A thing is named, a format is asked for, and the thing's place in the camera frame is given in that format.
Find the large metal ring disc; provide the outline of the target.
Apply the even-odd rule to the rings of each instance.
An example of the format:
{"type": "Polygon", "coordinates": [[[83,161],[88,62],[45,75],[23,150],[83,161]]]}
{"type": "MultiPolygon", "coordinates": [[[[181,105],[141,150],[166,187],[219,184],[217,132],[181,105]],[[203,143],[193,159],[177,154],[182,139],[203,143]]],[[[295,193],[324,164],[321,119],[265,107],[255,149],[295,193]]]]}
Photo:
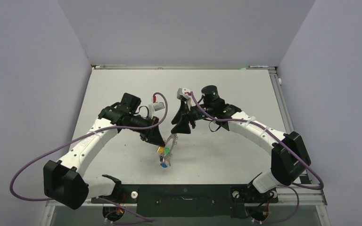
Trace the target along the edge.
{"type": "Polygon", "coordinates": [[[172,150],[173,150],[174,146],[177,144],[177,140],[178,140],[177,134],[171,134],[165,142],[166,147],[171,148],[170,155],[164,154],[164,163],[166,163],[168,166],[171,166],[172,150]]]}

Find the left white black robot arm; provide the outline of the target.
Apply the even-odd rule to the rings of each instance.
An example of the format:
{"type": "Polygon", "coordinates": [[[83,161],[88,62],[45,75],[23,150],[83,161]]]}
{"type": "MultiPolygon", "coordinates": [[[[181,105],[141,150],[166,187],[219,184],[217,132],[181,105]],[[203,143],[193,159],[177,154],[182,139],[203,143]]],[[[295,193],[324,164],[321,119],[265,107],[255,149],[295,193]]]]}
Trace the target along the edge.
{"type": "Polygon", "coordinates": [[[44,165],[45,195],[73,210],[89,198],[104,196],[109,202],[120,200],[121,180],[107,174],[92,178],[84,175],[102,148],[123,129],[139,133],[146,143],[165,146],[159,130],[164,119],[154,116],[154,112],[156,105],[167,111],[167,100],[151,103],[146,117],[136,114],[140,104],[139,97],[124,93],[120,102],[103,108],[88,133],[73,140],[75,146],[68,153],[44,165]]]}

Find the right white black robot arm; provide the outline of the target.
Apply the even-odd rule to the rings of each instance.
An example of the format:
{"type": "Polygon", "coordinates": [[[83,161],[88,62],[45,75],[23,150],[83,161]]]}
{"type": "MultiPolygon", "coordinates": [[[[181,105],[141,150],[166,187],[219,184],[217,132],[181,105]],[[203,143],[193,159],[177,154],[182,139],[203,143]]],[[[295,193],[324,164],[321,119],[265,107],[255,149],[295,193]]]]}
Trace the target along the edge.
{"type": "Polygon", "coordinates": [[[311,165],[304,141],[297,132],[278,131],[268,127],[239,107],[219,97],[217,87],[202,88],[203,103],[199,104],[189,89],[179,88],[180,108],[172,119],[173,134],[190,134],[196,121],[209,120],[219,127],[254,142],[271,157],[271,166],[256,176],[248,187],[248,197],[258,202],[266,192],[279,185],[291,185],[311,165]]]}

